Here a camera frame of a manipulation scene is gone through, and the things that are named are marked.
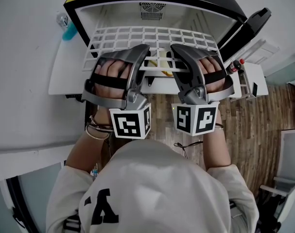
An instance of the clear plastic bottle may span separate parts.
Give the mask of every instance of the clear plastic bottle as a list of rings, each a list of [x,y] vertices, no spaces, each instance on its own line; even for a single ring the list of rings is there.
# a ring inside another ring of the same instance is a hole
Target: clear plastic bottle
[[[60,25],[63,31],[65,31],[69,24],[69,17],[64,12],[57,12],[56,22]]]

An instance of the white wire rack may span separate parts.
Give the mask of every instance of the white wire rack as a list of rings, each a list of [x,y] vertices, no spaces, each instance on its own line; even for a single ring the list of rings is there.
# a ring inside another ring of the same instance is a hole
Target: white wire rack
[[[93,70],[103,53],[147,44],[150,46],[151,56],[145,58],[149,62],[144,61],[140,70],[185,72],[186,70],[175,66],[180,60],[174,57],[170,48],[174,43],[214,50],[220,56],[213,37],[205,33],[162,27],[107,27],[95,30],[85,55],[83,70]],[[167,57],[167,52],[171,53],[170,58]],[[169,67],[168,62],[171,62],[173,68]]]

